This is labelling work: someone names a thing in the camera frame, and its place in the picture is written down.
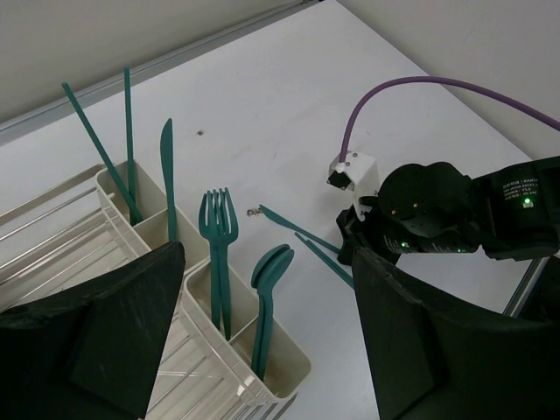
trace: teal fork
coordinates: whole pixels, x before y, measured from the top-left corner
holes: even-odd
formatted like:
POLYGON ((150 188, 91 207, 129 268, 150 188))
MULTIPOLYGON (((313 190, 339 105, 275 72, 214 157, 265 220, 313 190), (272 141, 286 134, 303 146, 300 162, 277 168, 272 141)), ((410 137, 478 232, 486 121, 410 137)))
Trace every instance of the teal fork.
POLYGON ((231 292, 229 288, 228 246, 239 236, 239 225, 229 190, 213 191, 214 205, 218 207, 218 233, 215 241, 220 262, 220 302, 226 340, 231 338, 231 292))
POLYGON ((219 237, 216 224, 217 214, 214 207, 214 195, 206 192, 202 197, 199 210, 199 231, 200 235, 208 240, 210 247, 210 311, 212 313, 212 323, 220 330, 220 258, 215 241, 219 237))

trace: white table surface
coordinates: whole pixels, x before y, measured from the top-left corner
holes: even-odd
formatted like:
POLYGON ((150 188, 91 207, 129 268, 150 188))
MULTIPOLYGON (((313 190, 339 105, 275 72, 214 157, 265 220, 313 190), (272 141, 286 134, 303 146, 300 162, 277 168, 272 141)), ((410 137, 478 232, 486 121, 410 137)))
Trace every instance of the white table surface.
MULTIPOLYGON (((196 220, 201 194, 229 186, 240 215, 230 263, 248 281, 267 249, 296 258, 275 288, 275 316, 313 368, 286 419, 375 418, 375 397, 354 293, 293 236, 247 217, 259 203, 340 243, 351 197, 326 184, 347 118, 373 86, 424 72, 357 17, 325 1, 132 89, 136 159, 163 186, 159 135, 175 129, 178 205, 196 220), (204 130, 198 136, 197 131, 204 130)), ((125 159, 124 99, 87 108, 111 158, 125 159)), ((350 149, 375 156, 381 179, 399 165, 449 161, 472 177, 528 158, 442 87, 395 87, 374 98, 350 149)), ((76 115, 0 150, 0 213, 100 162, 76 115)), ((406 255, 398 264, 477 305, 502 311, 527 263, 476 255, 406 255)))

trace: cutlery holder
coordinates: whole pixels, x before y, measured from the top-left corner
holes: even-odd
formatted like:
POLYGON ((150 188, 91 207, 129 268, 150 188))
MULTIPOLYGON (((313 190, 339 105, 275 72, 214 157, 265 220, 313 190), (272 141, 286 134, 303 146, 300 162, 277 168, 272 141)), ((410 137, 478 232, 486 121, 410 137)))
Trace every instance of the cutlery holder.
MULTIPOLYGON (((118 164, 117 172, 128 179, 126 162, 118 164)), ((136 204, 143 221, 130 225, 129 208, 107 169, 95 177, 101 210, 114 229, 115 240, 130 252, 129 258, 142 256, 167 240, 167 201, 165 193, 139 164, 136 164, 136 204)), ((196 227, 177 209, 177 237, 185 246, 185 272, 201 263, 210 253, 207 242, 196 227)))
POLYGON ((232 296, 232 339, 229 342, 211 321, 209 261, 193 269, 185 279, 180 303, 181 323, 207 356, 212 354, 226 367, 228 379, 246 404, 285 402, 311 372, 311 362, 274 320, 266 373, 261 381, 250 368, 258 296, 231 268, 229 282, 232 296))
MULTIPOLYGON (((107 217, 114 210, 109 200, 118 203, 119 198, 100 191, 99 184, 95 187, 99 172, 101 165, 88 168, 0 215, 0 248, 10 251, 0 252, 0 311, 71 288, 134 259, 138 249, 128 248, 122 232, 115 231, 115 225, 123 226, 120 219, 114 213, 112 222, 107 217), (106 212, 100 197, 105 198, 106 212)), ((152 223, 164 217, 158 215, 152 223)), ((149 225, 147 220, 135 227, 140 236, 146 234, 146 243, 153 238, 145 231, 149 225)), ((167 333, 147 420, 197 418, 195 408, 204 405, 200 400, 220 382, 214 366, 201 362, 203 354, 179 322, 178 309, 167 333)), ((213 415, 211 410, 198 418, 213 415)))
MULTIPOLYGON (((123 180, 128 179, 126 163, 118 164, 115 168, 123 180)), ((134 227, 130 225, 128 206, 106 169, 97 173, 95 185, 101 210, 112 227, 110 232, 114 241, 126 250, 129 259, 167 242, 165 193, 139 164, 136 164, 136 203, 143 221, 134 227)), ((235 414, 249 406, 289 401, 311 372, 309 358, 275 321, 264 382, 253 373, 250 359, 256 331, 258 297, 230 268, 232 339, 227 342, 210 320, 207 241, 178 208, 177 219, 178 240, 185 246, 186 259, 178 319, 179 325, 188 333, 191 356, 177 360, 177 363, 172 361, 175 356, 162 361, 165 370, 169 368, 170 371, 188 374, 177 381, 164 379, 171 383, 171 397, 166 396, 167 385, 154 388, 150 402, 153 410, 148 418, 175 418, 175 412, 177 415, 183 413, 178 418, 184 419, 229 418, 229 410, 236 409, 235 414), (180 397, 181 392, 185 393, 183 398, 180 397), (164 398, 167 404, 158 404, 164 398)))

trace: teal spoon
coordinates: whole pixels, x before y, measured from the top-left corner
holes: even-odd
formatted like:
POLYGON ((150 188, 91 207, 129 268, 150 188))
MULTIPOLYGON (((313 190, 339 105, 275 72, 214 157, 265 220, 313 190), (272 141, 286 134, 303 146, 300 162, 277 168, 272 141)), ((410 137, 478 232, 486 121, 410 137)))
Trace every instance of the teal spoon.
POLYGON ((94 128, 92 127, 91 123, 86 117, 86 114, 84 113, 84 110, 81 108, 80 104, 78 103, 78 100, 74 96, 74 92, 70 88, 70 85, 68 85, 67 83, 62 83, 62 88, 64 89, 66 96, 70 100, 70 103, 72 104, 74 111, 76 111, 76 114, 80 118, 81 123, 83 124, 84 128, 89 134, 89 138, 91 138, 91 141, 93 142, 95 148, 97 149, 99 156, 101 156, 101 160, 103 161, 105 166, 107 166, 108 173, 113 179, 113 181, 115 182, 116 187, 119 190, 119 193, 122 195, 124 201, 126 201, 127 206, 130 208, 130 214, 135 218, 135 220, 138 223, 141 222, 143 220, 143 217, 140 214, 140 210, 138 210, 136 202, 132 199, 132 197, 130 197, 129 190, 126 188, 126 185, 124 184, 123 179, 119 175, 119 172, 116 171, 113 162, 111 162, 111 159, 109 159, 109 155, 103 148, 102 142, 99 140, 99 137, 97 136, 97 134, 95 134, 94 128))
POLYGON ((269 257, 264 267, 255 268, 260 273, 257 274, 257 278, 254 281, 259 295, 259 318, 257 320, 251 368, 261 380, 264 378, 266 370, 274 324, 272 290, 290 266, 293 257, 293 249, 283 247, 279 253, 269 257))
POLYGON ((255 268, 253 269, 253 275, 251 276, 251 287, 256 289, 257 281, 262 274, 264 267, 270 263, 276 256, 282 254, 286 250, 290 249, 290 245, 284 243, 282 245, 278 245, 277 247, 271 249, 269 252, 264 254, 259 262, 256 264, 255 268))
POLYGON ((167 234, 169 241, 177 240, 177 210, 173 189, 173 120, 165 123, 159 143, 161 168, 164 173, 165 195, 167 197, 167 234))
MULTIPOLYGON (((132 138, 132 98, 130 94, 130 69, 124 68, 124 114, 126 116, 126 156, 127 173, 129 178, 129 194, 132 201, 137 202, 137 174, 134 165, 134 141, 132 138)), ((130 225, 137 224, 137 220, 130 209, 130 225)))

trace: wire dish rack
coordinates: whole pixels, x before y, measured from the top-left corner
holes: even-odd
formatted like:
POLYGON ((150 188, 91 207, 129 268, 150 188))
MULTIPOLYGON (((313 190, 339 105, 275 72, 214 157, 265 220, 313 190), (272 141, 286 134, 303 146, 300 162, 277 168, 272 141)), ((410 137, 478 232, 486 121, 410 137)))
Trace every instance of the wire dish rack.
MULTIPOLYGON (((123 266, 149 251, 149 244, 143 247, 146 238, 147 242, 162 241, 161 234, 157 230, 151 234, 150 229, 162 223, 165 210, 154 212, 138 225, 135 232, 140 233, 142 242, 123 237, 119 228, 123 216, 112 214, 108 203, 95 194, 99 192, 95 175, 103 169, 103 165, 93 166, 0 215, 0 312, 123 266)), ((144 175, 138 171, 139 178, 144 175)), ((114 192, 103 196, 119 203, 114 192)), ((185 277, 203 270, 207 259, 201 260, 187 261, 185 277)), ((186 326, 185 313, 178 304, 147 419, 278 419, 293 403, 295 392, 274 403, 263 399, 248 403, 238 389, 242 387, 232 387, 239 379, 233 377, 237 365, 232 369, 219 363, 223 361, 220 352, 214 348, 208 352, 200 345, 200 337, 188 332, 186 326)))

